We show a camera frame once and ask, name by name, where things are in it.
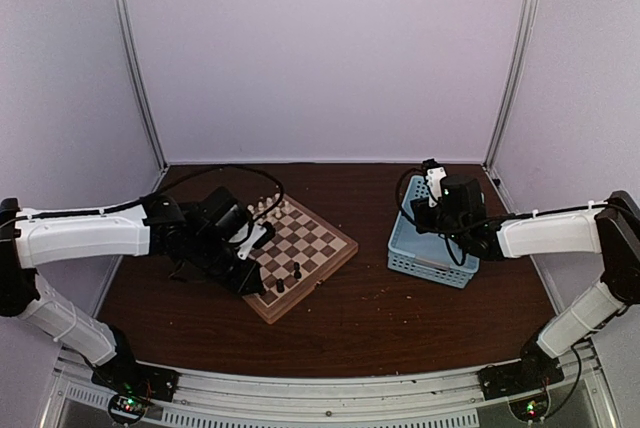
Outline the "light blue plastic basket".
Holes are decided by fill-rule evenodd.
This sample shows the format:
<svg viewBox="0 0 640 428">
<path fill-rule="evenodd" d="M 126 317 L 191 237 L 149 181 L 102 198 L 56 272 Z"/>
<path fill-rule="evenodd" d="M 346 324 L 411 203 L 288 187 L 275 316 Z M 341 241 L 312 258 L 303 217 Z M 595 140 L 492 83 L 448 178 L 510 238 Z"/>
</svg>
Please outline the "light blue plastic basket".
<svg viewBox="0 0 640 428">
<path fill-rule="evenodd" d="M 428 196 L 423 174 L 411 177 L 406 192 L 395 196 L 398 215 L 388 241 L 389 269 L 463 289 L 479 269 L 480 260 L 461 249 L 454 239 L 418 233 L 410 202 Z"/>
</svg>

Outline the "wooden chess board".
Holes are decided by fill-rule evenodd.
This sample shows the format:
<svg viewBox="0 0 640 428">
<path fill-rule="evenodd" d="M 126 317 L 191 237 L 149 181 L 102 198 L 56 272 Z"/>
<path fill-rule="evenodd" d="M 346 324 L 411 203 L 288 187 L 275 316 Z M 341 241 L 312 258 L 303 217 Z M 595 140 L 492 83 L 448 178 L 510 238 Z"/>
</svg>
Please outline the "wooden chess board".
<svg viewBox="0 0 640 428">
<path fill-rule="evenodd" d="M 359 245 L 289 196 L 267 220 L 275 229 L 274 238 L 250 252 L 260 265 L 264 290 L 244 300 L 273 324 L 351 260 Z"/>
</svg>

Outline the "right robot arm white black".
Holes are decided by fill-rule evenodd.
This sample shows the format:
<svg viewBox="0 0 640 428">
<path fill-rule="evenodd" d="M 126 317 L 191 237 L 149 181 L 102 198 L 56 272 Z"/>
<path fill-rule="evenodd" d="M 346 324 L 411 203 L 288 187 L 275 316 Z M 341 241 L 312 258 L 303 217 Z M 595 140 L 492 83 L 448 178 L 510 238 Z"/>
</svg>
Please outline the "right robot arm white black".
<svg viewBox="0 0 640 428">
<path fill-rule="evenodd" d="M 473 177 L 430 174 L 426 186 L 426 196 L 409 203 L 410 221 L 421 233 L 455 243 L 465 255 L 491 262 L 601 262 L 599 277 L 522 348 L 512 371 L 519 388 L 535 388 L 561 355 L 638 304 L 639 206 L 628 192 L 614 191 L 577 207 L 490 216 Z"/>
</svg>

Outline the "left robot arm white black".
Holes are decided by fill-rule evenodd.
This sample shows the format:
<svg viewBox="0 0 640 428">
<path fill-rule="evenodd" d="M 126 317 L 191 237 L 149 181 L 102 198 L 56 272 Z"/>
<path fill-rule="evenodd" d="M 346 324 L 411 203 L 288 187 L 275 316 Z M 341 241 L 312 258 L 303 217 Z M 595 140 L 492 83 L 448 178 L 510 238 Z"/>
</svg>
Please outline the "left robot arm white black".
<svg viewBox="0 0 640 428">
<path fill-rule="evenodd" d="M 122 205 L 70 211 L 1 202 L 1 314 L 39 327 L 83 356 L 112 389 L 131 393 L 148 383 L 126 335 L 58 294 L 41 265 L 103 256 L 165 256 L 190 264 L 227 290 L 246 296 L 264 285 L 252 250 L 275 234 L 227 189 L 201 202 L 150 194 Z"/>
</svg>

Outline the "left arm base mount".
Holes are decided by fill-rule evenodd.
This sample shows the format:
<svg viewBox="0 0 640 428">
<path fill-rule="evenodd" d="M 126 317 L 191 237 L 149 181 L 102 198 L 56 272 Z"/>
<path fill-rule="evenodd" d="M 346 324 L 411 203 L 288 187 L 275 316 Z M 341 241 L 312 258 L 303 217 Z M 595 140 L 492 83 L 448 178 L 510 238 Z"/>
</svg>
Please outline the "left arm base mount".
<svg viewBox="0 0 640 428">
<path fill-rule="evenodd" d="M 174 398 L 179 381 L 179 373 L 167 368 L 141 365 L 138 374 L 126 381 L 116 382 L 94 372 L 91 382 L 106 387 L 130 398 L 142 401 L 171 402 Z"/>
</svg>

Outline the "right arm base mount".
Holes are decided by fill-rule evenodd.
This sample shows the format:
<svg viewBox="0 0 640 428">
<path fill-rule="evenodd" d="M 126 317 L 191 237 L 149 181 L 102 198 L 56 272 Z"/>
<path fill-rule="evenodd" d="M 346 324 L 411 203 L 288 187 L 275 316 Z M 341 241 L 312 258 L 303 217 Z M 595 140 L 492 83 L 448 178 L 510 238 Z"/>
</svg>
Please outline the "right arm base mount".
<svg viewBox="0 0 640 428">
<path fill-rule="evenodd" d="M 489 365 L 479 370 L 477 375 L 486 400 L 541 390 L 544 386 L 559 383 L 565 379 L 563 370 L 557 366 L 539 370 L 527 368 L 523 361 Z"/>
</svg>

